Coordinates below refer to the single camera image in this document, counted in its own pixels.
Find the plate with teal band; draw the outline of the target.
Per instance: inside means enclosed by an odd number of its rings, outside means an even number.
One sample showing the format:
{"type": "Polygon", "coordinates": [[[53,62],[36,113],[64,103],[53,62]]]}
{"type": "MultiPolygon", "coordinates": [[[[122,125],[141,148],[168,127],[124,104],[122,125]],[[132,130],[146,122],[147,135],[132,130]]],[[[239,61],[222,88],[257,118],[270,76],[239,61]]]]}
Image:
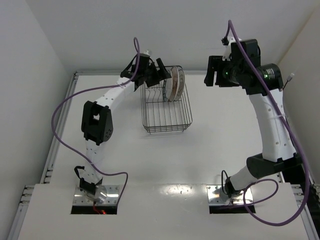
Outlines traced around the plate with teal band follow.
{"type": "Polygon", "coordinates": [[[172,78],[165,79],[162,87],[162,98],[164,102],[168,102],[172,93],[172,78]]]}

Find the plate with orange sunburst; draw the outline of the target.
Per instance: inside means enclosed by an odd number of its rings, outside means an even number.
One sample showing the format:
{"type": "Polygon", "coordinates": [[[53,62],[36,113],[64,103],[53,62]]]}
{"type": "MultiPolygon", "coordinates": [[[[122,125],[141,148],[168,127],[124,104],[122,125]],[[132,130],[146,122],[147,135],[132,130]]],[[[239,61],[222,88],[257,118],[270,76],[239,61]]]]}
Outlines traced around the plate with orange sunburst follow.
{"type": "Polygon", "coordinates": [[[179,68],[177,66],[173,66],[171,68],[171,80],[168,80],[167,86],[169,87],[167,93],[168,101],[173,102],[175,100],[178,88],[179,88],[179,68]]]}

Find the white plate green rim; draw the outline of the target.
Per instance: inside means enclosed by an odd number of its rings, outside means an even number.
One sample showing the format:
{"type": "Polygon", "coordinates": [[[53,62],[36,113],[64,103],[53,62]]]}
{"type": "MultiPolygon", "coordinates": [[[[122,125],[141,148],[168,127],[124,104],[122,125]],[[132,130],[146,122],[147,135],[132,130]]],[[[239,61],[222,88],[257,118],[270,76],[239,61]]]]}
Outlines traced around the white plate green rim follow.
{"type": "Polygon", "coordinates": [[[174,97],[174,101],[178,101],[182,97],[182,94],[185,88],[186,77],[185,77],[185,72],[181,67],[175,66],[175,70],[178,74],[178,81],[177,81],[177,90],[174,97]]]}

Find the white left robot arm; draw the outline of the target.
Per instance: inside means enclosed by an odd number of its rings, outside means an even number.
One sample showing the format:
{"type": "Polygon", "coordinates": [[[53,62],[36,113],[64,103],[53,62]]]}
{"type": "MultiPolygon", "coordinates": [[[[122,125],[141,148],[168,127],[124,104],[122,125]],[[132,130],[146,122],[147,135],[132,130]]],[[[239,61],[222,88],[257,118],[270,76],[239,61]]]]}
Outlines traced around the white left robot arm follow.
{"type": "Polygon", "coordinates": [[[104,147],[114,131],[114,110],[141,85],[152,87],[171,77],[161,58],[153,61],[150,55],[144,52],[138,56],[138,60],[139,63],[131,61],[120,73],[115,87],[95,101],[87,101],[83,106],[81,131],[86,145],[85,156],[89,159],[90,166],[77,166],[74,170],[84,171],[83,175],[78,176],[79,186],[92,196],[102,184],[103,174],[98,172],[97,165],[103,160],[104,147]]]}

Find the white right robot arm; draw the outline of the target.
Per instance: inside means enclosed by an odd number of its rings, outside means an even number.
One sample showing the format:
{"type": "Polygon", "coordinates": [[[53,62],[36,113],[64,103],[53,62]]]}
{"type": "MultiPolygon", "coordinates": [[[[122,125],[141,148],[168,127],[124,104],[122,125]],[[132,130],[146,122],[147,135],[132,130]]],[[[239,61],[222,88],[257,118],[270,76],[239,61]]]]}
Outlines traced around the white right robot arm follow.
{"type": "Polygon", "coordinates": [[[251,183],[301,163],[287,128],[283,106],[283,80],[280,68],[261,64],[261,51],[256,39],[241,40],[244,52],[255,67],[254,73],[240,51],[235,38],[224,37],[223,55],[208,58],[204,84],[221,88],[241,87],[253,105],[262,140],[262,152],[250,156],[246,165],[225,180],[223,192],[237,195],[251,183]]]}

